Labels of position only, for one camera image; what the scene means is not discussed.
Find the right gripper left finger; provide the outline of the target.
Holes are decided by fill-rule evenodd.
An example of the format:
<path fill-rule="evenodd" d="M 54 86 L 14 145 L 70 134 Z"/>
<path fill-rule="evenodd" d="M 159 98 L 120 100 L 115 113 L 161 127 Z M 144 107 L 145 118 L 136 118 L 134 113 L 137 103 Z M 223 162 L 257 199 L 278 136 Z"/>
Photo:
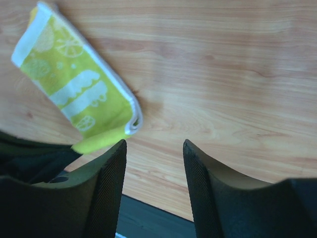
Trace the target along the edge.
<path fill-rule="evenodd" d="M 80 168 L 50 182 L 0 178 L 3 238 L 113 238 L 126 169 L 120 140 Z"/>

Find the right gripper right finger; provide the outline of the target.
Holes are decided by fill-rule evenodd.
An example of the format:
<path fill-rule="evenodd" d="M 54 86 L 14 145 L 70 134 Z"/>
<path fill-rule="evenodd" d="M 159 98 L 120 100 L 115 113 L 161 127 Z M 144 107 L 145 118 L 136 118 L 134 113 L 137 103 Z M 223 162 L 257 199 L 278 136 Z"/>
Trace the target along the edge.
<path fill-rule="evenodd" d="M 199 238 L 314 238 L 317 180 L 268 183 L 207 155 L 190 140 L 183 160 Z"/>

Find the yellow lime patterned towel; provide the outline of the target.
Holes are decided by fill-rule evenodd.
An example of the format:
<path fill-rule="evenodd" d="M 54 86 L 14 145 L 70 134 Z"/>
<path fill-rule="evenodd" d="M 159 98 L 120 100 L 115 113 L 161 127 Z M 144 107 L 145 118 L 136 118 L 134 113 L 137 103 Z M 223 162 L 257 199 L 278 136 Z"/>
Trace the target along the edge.
<path fill-rule="evenodd" d="M 38 2 L 11 61 L 82 135 L 88 154 L 140 130 L 143 114 L 121 77 L 56 7 Z"/>

